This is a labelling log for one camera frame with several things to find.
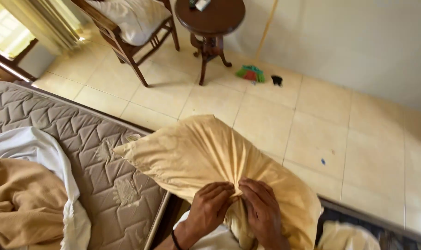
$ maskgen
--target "yellow pillowcase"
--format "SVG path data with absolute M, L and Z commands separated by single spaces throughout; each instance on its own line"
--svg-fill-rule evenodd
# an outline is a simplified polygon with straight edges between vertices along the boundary
M 121 145 L 114 152 L 154 179 L 163 189 L 192 203 L 195 193 L 214 181 L 230 181 L 241 195 L 242 176 L 262 180 L 275 192 L 282 213 L 282 233 L 294 250 L 312 250 L 321 212 L 317 195 L 297 176 L 255 148 L 212 115 L 191 116 Z M 247 213 L 239 200 L 225 224 L 241 248 L 255 247 Z

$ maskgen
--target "white cushion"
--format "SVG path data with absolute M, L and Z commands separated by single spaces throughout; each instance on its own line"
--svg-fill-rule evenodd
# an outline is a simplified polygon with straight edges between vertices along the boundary
M 121 38 L 128 44 L 145 44 L 156 28 L 171 13 L 155 0 L 86 0 L 121 29 Z

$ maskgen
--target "hand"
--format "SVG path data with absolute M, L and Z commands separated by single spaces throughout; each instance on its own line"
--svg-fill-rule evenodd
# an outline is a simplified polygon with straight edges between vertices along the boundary
M 266 250 L 291 249 L 282 235 L 280 207 L 274 190 L 263 181 L 241 178 L 238 182 L 243 192 L 251 229 Z
M 214 182 L 205 185 L 195 194 L 189 216 L 174 231 L 182 249 L 192 247 L 223 223 L 227 209 L 235 201 L 229 198 L 234 193 L 232 183 Z

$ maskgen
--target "gray mattress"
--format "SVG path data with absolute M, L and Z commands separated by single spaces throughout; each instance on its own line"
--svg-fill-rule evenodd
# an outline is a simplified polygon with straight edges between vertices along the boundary
M 58 140 L 71 161 L 91 220 L 89 250 L 146 250 L 170 193 L 111 153 L 147 132 L 13 83 L 0 82 L 0 133 L 34 126 Z

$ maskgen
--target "black object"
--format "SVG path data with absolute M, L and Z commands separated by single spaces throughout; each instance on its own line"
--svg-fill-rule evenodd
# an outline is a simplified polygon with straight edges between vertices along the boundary
M 175 237 L 174 230 L 172 230 L 172 233 L 170 233 L 172 236 L 172 240 L 174 241 L 174 245 L 178 250 L 182 250 L 180 245 L 178 244 L 177 238 Z
M 272 81 L 274 82 L 274 85 L 278 85 L 280 87 L 283 87 L 282 86 L 283 78 L 281 78 L 279 76 L 276 76 L 276 75 L 272 75 L 271 78 L 272 78 Z
M 196 9 L 195 0 L 189 0 L 189 9 Z

